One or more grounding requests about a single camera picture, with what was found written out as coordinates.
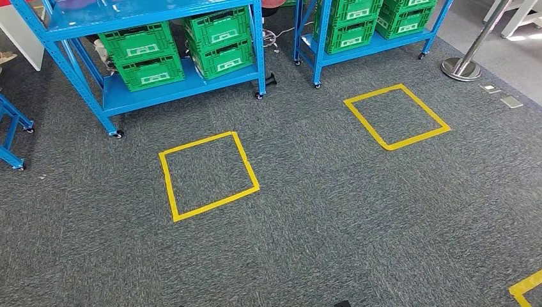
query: green plastic crate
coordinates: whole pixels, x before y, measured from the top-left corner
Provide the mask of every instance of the green plastic crate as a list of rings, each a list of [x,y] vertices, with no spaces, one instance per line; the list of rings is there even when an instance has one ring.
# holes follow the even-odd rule
[[[384,3],[376,22],[376,30],[387,40],[423,31],[434,6],[395,13]]]
[[[329,13],[329,27],[340,28],[376,19],[383,0],[334,0]],[[316,3],[314,28],[320,27],[322,0]]]
[[[185,79],[178,54],[117,66],[117,70],[130,91]]]
[[[177,53],[168,21],[98,34],[116,65]]]
[[[198,52],[209,52],[232,43],[250,39],[247,6],[184,19],[187,37]]]
[[[297,3],[297,0],[287,0],[283,5],[281,6],[295,6]]]
[[[325,52],[333,54],[348,49],[369,45],[375,32],[376,19],[365,20],[335,29],[328,29],[325,42]]]
[[[189,47],[191,50],[194,48],[194,42],[190,39]],[[207,80],[254,63],[254,51],[250,40],[232,43],[206,53],[191,52],[191,54],[198,70]]]
[[[384,0],[391,12],[405,13],[437,5],[437,0]]]

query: black object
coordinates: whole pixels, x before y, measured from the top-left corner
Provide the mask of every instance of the black object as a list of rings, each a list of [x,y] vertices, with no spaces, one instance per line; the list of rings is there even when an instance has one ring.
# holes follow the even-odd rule
[[[261,8],[261,16],[263,18],[273,16],[279,11],[279,8]]]
[[[342,301],[334,305],[334,307],[352,307],[348,301]]]
[[[269,77],[265,78],[265,82],[265,86],[277,85],[277,79],[275,79],[274,74],[271,74]]]

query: blue shelf board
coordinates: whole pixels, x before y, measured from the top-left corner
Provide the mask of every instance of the blue shelf board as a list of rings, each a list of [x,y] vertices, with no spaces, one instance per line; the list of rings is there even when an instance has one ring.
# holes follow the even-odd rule
[[[327,54],[327,52],[324,51],[321,63],[323,66],[333,65],[336,63],[348,61],[349,59],[368,56],[369,54],[374,54],[404,45],[409,45],[411,43],[420,42],[422,40],[427,40],[431,38],[432,35],[433,33],[430,30],[424,29],[424,31],[420,33],[405,35],[393,38],[391,40],[386,40],[384,37],[382,37],[382,35],[375,31],[373,39],[371,40],[371,43],[369,45],[335,54]],[[301,39],[308,46],[311,52],[313,54],[316,54],[316,51],[318,49],[318,42],[314,40],[313,35],[307,34],[302,36]]]
[[[251,0],[95,1],[83,8],[76,8],[81,0],[57,1],[47,38],[65,40],[252,4]]]
[[[192,59],[185,58],[181,62],[185,72],[184,80],[141,91],[129,91],[119,74],[104,78],[104,114],[106,116],[113,116],[154,106],[206,91],[255,80],[259,75],[258,66],[253,64],[207,81],[196,70]]]

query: red object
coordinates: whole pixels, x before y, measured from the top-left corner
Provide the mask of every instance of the red object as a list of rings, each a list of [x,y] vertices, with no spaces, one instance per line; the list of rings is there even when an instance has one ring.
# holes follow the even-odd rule
[[[278,8],[279,6],[283,5],[285,2],[286,0],[261,0],[261,6],[263,8]]]
[[[10,2],[10,0],[0,0],[0,7],[2,6],[7,6],[7,5],[11,5],[12,3]]]

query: stanchion base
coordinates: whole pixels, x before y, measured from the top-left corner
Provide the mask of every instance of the stanchion base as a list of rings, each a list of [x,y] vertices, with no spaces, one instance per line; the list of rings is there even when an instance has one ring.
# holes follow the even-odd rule
[[[474,62],[470,62],[467,65],[467,67],[463,70],[461,75],[454,74],[454,68],[459,60],[460,58],[449,58],[445,60],[444,62],[442,62],[440,69],[448,77],[459,80],[459,81],[470,82],[470,81],[474,81],[480,78],[480,75],[482,74],[482,70],[480,69],[480,65]]]

